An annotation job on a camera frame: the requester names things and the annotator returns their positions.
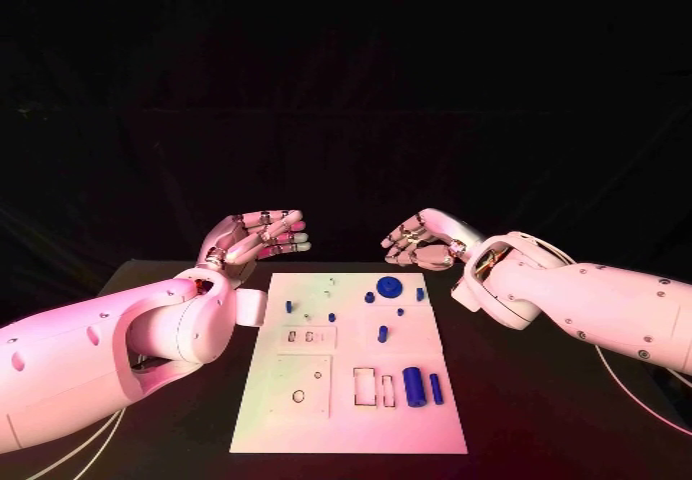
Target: table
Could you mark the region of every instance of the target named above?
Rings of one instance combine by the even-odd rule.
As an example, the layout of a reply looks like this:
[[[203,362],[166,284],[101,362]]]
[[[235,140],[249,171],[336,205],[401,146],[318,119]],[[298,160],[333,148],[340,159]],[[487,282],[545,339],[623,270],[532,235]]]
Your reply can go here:
[[[170,278],[187,262],[132,260],[101,294]],[[267,290],[272,272],[399,272],[385,263],[259,262],[245,283]],[[540,316],[523,331],[471,313],[450,297],[460,266],[422,271],[438,322],[468,455],[230,454],[256,330],[236,327],[223,355],[132,405],[83,479],[686,478],[692,437],[663,425],[613,382],[592,346]],[[641,364],[607,353],[641,400],[675,410]],[[92,435],[0,456],[0,478],[26,478]],[[105,435],[44,478],[72,478]]]

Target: black background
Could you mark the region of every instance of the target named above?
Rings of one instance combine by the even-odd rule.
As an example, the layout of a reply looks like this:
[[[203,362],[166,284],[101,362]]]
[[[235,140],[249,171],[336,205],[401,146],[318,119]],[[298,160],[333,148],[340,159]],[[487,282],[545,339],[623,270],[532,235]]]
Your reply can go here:
[[[685,17],[403,3],[14,2],[1,45],[0,322],[298,208],[378,261],[425,207],[690,281]]]

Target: white robotic arm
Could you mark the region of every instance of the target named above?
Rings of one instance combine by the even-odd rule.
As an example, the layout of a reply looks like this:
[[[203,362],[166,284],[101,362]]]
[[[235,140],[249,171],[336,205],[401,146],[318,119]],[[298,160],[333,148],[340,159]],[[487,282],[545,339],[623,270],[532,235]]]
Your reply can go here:
[[[422,245],[437,239],[444,245]],[[452,298],[504,326],[526,328],[540,311],[575,338],[692,374],[692,285],[574,260],[512,232],[483,239],[454,217],[422,210],[392,231],[386,261],[431,270],[465,262]]]
[[[301,212],[228,217],[194,268],[0,329],[0,453],[53,440],[135,403],[223,352],[235,324],[258,326],[267,294],[238,289],[255,258],[310,249]],[[130,355],[153,360],[143,369]]]

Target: cable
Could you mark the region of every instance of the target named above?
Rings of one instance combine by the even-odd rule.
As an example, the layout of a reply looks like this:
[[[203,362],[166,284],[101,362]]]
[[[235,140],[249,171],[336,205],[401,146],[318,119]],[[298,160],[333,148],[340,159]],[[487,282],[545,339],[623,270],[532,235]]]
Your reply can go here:
[[[32,475],[26,480],[36,480],[39,477],[42,477],[50,470],[53,470],[57,465],[65,463],[89,445],[89,443],[96,439],[96,437],[104,433],[104,430],[108,428],[108,425],[115,421],[115,417],[119,414],[119,418],[122,418],[122,414],[125,413],[125,409],[117,411],[112,415],[109,420],[105,422],[104,426],[98,429],[98,432],[91,436],[91,438],[76,447],[72,452],[68,453],[49,467],[46,467],[39,473]]]
[[[125,414],[125,409],[122,409],[122,410],[119,411],[118,421],[115,422],[115,426],[112,427],[111,433],[108,434],[108,438],[105,439],[105,442],[104,442],[104,444],[101,445],[101,448],[98,449],[98,452],[96,452],[96,454],[94,455],[94,458],[91,459],[89,463],[88,463],[86,466],[83,467],[82,471],[79,472],[79,474],[76,475],[76,477],[73,478],[73,480],[79,480],[81,476],[86,473],[86,470],[89,469],[91,465],[92,465],[94,462],[96,461],[96,458],[98,458],[98,456],[101,455],[101,452],[105,450],[105,447],[108,446],[108,442],[111,441],[112,435],[115,434],[115,430],[118,429],[119,421],[122,420],[122,415],[124,415],[124,414]]]
[[[673,374],[673,377],[689,387],[692,388],[692,382],[675,371],[666,368],[666,370]]]
[[[623,382],[617,378],[617,375],[613,372],[613,369],[610,368],[610,364],[605,360],[605,357],[602,356],[601,349],[598,348],[598,345],[594,345],[595,351],[598,352],[598,356],[601,357],[602,364],[605,365],[605,368],[608,370],[610,376],[615,380],[617,384],[620,385],[620,388],[624,390],[624,393],[630,396],[630,398],[638,403],[638,406],[663,422],[666,423],[670,427],[673,427],[677,431],[685,433],[686,435],[692,436],[692,431],[687,429],[679,427],[673,422],[666,420],[641,402],[641,400],[634,396],[634,394],[627,390],[627,387],[623,385]]]

